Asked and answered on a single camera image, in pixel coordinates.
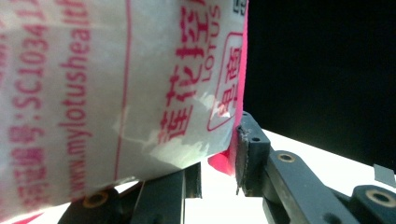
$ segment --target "white surface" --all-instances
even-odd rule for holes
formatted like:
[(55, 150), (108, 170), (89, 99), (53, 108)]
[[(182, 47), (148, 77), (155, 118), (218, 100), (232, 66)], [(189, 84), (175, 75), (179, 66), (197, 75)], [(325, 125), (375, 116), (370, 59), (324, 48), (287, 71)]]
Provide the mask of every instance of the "white surface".
[[(276, 133), (264, 131), (274, 150), (287, 150), (299, 155), (328, 187), (351, 195), (358, 185), (377, 185), (396, 192), (396, 189), (375, 181), (374, 168), (322, 149), (311, 147)], [(236, 196), (233, 177), (222, 174), (207, 162), (202, 162), (203, 199), (186, 200), (186, 224), (227, 223), (265, 224), (261, 198)], [(57, 223), (67, 205), (50, 209), (31, 224)]]

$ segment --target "black background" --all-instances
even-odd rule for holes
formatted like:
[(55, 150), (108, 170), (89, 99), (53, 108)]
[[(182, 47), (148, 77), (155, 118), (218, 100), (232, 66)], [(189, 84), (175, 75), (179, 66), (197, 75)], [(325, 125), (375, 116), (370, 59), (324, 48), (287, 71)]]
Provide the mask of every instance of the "black background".
[(251, 0), (244, 109), (264, 129), (396, 170), (394, 2)]

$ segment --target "product package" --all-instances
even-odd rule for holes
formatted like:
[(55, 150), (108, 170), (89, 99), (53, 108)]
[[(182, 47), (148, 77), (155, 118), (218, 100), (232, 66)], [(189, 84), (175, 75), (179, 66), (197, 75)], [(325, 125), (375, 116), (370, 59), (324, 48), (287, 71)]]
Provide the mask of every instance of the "product package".
[(0, 1), (0, 221), (225, 150), (246, 6)]

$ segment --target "red rectangular outline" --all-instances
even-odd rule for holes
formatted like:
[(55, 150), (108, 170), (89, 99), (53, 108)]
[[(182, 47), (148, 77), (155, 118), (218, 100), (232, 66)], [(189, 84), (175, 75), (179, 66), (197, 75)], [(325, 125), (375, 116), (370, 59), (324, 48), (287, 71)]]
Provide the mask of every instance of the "red rectangular outline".
[(122, 90), (122, 106), (121, 106), (121, 117), (120, 117), (120, 129), (119, 137), (117, 142), (117, 154), (116, 163), (114, 169), (114, 180), (119, 178), (119, 163), (120, 163), (120, 150), (122, 146), (122, 133), (124, 130), (124, 120), (125, 120), (125, 107), (127, 102), (127, 91), (128, 91), (128, 79), (129, 79), (129, 61), (131, 59), (131, 46), (132, 46), (132, 14), (131, 5), (132, 0), (126, 0), (126, 29), (127, 29), (127, 39), (126, 39), (126, 52), (125, 52), (125, 64), (124, 64), (124, 74), (123, 74), (123, 90)]
[(216, 87), (216, 93), (215, 93), (215, 100), (214, 100), (214, 102), (213, 102), (212, 110), (210, 111), (210, 117), (209, 117), (209, 120), (207, 121), (207, 125), (206, 125), (206, 129), (207, 129), (208, 132), (212, 132), (213, 130), (216, 130), (219, 126), (225, 124), (226, 122), (228, 122), (230, 119), (232, 119), (232, 118), (235, 116), (235, 113), (233, 113), (232, 116), (230, 116), (228, 119), (224, 120), (222, 123), (220, 123), (220, 124), (217, 125), (216, 127), (212, 128), (212, 129), (210, 128), (210, 121), (211, 121), (211, 118), (212, 118), (212, 116), (213, 116), (213, 110), (214, 110), (214, 108), (215, 108), (216, 99), (217, 99), (216, 97), (218, 96), (219, 85), (220, 85), (220, 82), (221, 82), (221, 75), (222, 75), (222, 68), (223, 68), (223, 65), (224, 65), (225, 50), (226, 50), (226, 47), (227, 47), (228, 39), (230, 38), (231, 35), (240, 35), (241, 38), (243, 37), (243, 34), (242, 34), (242, 33), (230, 32), (230, 33), (227, 35), (227, 38), (225, 39), (224, 50), (223, 50), (223, 57), (222, 57), (222, 60), (221, 60), (221, 68), (220, 68), (220, 74), (219, 74), (219, 81), (218, 81), (218, 86)]

